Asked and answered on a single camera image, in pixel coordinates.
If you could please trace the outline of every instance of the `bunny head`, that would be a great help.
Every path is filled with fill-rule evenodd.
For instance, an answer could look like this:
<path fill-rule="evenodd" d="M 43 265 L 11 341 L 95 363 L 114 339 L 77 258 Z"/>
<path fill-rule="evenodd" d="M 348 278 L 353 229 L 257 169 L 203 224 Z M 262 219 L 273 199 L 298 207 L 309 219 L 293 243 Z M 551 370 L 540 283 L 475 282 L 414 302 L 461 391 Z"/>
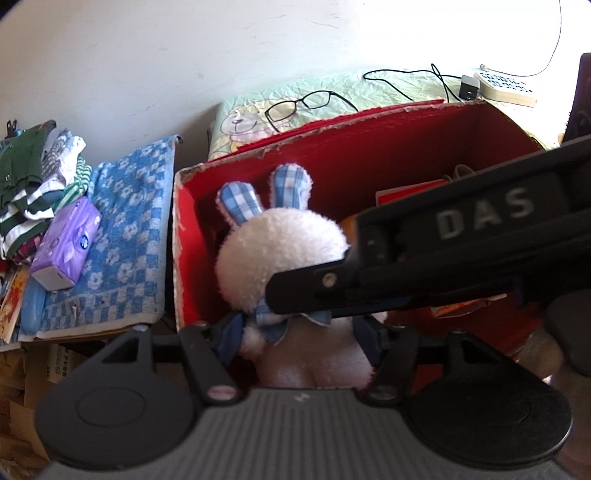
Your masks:
<path fill-rule="evenodd" d="M 232 232 L 219 251 L 216 274 L 232 308 L 256 308 L 277 272 L 343 258 L 349 245 L 337 223 L 307 209 L 311 187 L 308 173 L 289 164 L 271 176 L 268 210 L 249 183 L 227 183 L 217 194 Z"/>

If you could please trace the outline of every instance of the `stuffed bunny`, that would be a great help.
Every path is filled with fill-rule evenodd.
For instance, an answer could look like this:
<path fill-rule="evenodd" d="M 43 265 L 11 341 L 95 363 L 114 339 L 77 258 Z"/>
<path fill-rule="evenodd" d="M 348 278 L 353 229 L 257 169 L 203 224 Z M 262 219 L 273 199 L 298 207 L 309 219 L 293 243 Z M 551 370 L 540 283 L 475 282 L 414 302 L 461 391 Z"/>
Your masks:
<path fill-rule="evenodd" d="M 307 209 L 311 187 L 302 167 L 278 167 L 266 211 L 249 183 L 222 187 L 217 205 L 232 231 L 217 258 L 220 290 L 234 309 L 246 313 L 239 354 L 254 361 L 262 385 L 363 388 L 373 369 L 353 336 L 350 317 L 278 315 L 265 302 L 273 274 L 341 260 L 349 248 L 334 221 Z"/>

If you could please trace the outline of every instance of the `white wall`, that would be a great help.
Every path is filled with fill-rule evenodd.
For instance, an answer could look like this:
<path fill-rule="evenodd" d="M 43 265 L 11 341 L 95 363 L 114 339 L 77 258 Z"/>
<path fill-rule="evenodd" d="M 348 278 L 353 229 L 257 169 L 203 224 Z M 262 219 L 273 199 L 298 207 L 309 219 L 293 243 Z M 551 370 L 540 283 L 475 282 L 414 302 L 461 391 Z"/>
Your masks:
<path fill-rule="evenodd" d="M 562 3 L 555 58 L 530 83 L 566 121 L 591 3 Z M 227 96 L 432 61 L 533 73 L 557 33 L 558 0 L 21 0 L 0 23 L 0 121 L 54 118 L 85 138 L 93 164 L 178 132 L 183 167 L 205 158 Z"/>

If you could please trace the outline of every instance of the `plaid ear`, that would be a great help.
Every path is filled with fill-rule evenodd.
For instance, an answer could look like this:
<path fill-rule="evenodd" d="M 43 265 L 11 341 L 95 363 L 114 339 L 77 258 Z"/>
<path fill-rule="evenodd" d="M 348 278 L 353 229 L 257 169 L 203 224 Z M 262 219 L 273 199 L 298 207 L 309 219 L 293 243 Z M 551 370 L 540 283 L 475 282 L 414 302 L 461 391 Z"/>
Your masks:
<path fill-rule="evenodd" d="M 233 229 L 263 212 L 255 189 L 241 181 L 226 183 L 217 193 L 216 204 Z"/>
<path fill-rule="evenodd" d="M 281 165 L 271 176 L 271 207 L 308 208 L 312 179 L 296 164 Z"/>

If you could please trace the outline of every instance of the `floral towel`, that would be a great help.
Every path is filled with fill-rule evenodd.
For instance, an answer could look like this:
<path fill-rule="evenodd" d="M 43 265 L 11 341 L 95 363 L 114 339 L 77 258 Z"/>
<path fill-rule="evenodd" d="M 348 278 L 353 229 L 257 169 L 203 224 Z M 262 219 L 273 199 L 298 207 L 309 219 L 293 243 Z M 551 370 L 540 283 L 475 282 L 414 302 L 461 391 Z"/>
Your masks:
<path fill-rule="evenodd" d="M 37 337 L 98 333 L 162 316 L 177 141 L 165 138 L 94 169 L 88 197 L 102 214 L 99 230 L 78 283 L 48 293 Z"/>

